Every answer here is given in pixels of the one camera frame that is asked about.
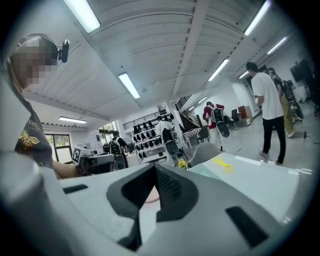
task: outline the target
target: headphones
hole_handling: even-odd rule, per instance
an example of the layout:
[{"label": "headphones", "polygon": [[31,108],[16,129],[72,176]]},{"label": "headphones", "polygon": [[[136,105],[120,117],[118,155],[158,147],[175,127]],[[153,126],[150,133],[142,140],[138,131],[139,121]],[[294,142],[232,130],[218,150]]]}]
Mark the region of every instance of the headphones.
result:
[{"label": "headphones", "polygon": [[68,60],[68,53],[69,53],[69,40],[64,40],[62,46],[55,45],[49,37],[43,33],[34,33],[27,35],[24,37],[24,42],[30,37],[41,37],[45,40],[46,47],[50,48],[50,52],[45,57],[45,64],[48,66],[55,65],[57,60],[61,60],[63,63],[66,63]]}]

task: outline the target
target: sneaker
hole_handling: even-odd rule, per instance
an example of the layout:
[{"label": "sneaker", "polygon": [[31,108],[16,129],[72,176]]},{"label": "sneaker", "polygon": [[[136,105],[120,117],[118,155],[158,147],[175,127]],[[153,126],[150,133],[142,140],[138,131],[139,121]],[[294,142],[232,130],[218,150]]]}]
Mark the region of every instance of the sneaker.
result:
[{"label": "sneaker", "polygon": [[263,149],[260,150],[260,155],[264,158],[269,158],[269,153],[265,153]]},{"label": "sneaker", "polygon": [[295,133],[296,132],[294,130],[291,133],[288,133],[288,135],[287,135],[288,138],[292,138],[295,135]]},{"label": "sneaker", "polygon": [[282,163],[279,163],[278,160],[275,161],[276,166],[282,166]]}]

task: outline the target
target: red clothing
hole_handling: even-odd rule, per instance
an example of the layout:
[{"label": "red clothing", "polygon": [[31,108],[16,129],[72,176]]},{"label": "red clothing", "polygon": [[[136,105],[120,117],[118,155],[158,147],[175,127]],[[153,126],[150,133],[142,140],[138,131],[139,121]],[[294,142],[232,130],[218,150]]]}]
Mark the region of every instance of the red clothing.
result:
[{"label": "red clothing", "polygon": [[[218,109],[225,109],[225,106],[224,105],[220,105],[220,104],[210,104],[211,107],[213,108],[218,108]],[[208,114],[210,117],[211,117],[211,112],[212,112],[212,109],[208,106],[205,106],[204,107],[204,119],[206,119],[206,115]],[[209,129],[214,129],[216,128],[217,124],[215,122],[212,122],[211,125],[209,125]]]}]

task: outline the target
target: fluorescent light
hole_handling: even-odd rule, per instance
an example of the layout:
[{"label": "fluorescent light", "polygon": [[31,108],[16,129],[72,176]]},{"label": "fluorescent light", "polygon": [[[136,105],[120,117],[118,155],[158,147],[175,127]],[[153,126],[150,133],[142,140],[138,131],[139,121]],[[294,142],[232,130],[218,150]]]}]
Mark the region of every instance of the fluorescent light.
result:
[{"label": "fluorescent light", "polygon": [[63,117],[63,116],[60,116],[60,117],[59,117],[59,120],[61,120],[61,121],[73,122],[73,123],[80,123],[80,124],[86,124],[86,123],[87,123],[87,121],[84,121],[84,120],[73,119],[73,118]]},{"label": "fluorescent light", "polygon": [[247,74],[249,74],[249,72],[248,72],[248,71],[246,71],[245,73],[243,73],[243,74],[239,77],[239,79],[241,79],[241,78],[245,77]]},{"label": "fluorescent light", "polygon": [[253,21],[251,22],[250,26],[246,29],[244,34],[246,36],[249,36],[250,33],[254,30],[255,26],[258,25],[259,21],[262,19],[262,17],[266,14],[269,7],[271,5],[270,0],[266,0],[261,9],[259,10],[258,14],[254,17]]},{"label": "fluorescent light", "polygon": [[211,81],[212,79],[215,78],[215,76],[224,68],[224,66],[228,63],[228,59],[224,59],[224,61],[220,64],[220,66],[216,69],[216,71],[213,73],[213,75],[209,78],[208,81]]},{"label": "fluorescent light", "polygon": [[207,97],[204,97],[202,100],[200,100],[200,101],[198,102],[198,104],[201,103],[202,101],[204,101],[206,98],[207,98]]},{"label": "fluorescent light", "polygon": [[275,49],[277,49],[284,41],[287,40],[287,37],[284,37],[280,42],[278,42],[270,51],[267,52],[267,54],[271,54]]},{"label": "fluorescent light", "polygon": [[135,99],[140,98],[139,93],[137,92],[126,72],[119,74],[119,78]]},{"label": "fluorescent light", "polygon": [[100,23],[86,0],[64,0],[87,33],[100,27]]}]

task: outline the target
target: white t-shirt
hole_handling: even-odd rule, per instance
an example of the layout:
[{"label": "white t-shirt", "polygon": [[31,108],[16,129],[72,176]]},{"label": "white t-shirt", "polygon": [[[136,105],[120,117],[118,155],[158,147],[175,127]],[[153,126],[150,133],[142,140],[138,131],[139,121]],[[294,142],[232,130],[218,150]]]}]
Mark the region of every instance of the white t-shirt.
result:
[{"label": "white t-shirt", "polygon": [[251,80],[255,96],[263,96],[262,118],[275,119],[284,115],[278,90],[272,79],[265,73],[257,73]]},{"label": "white t-shirt", "polygon": [[155,126],[155,133],[157,135],[162,135],[164,128],[172,130],[174,128],[174,125],[167,121],[159,121],[158,124]]}]

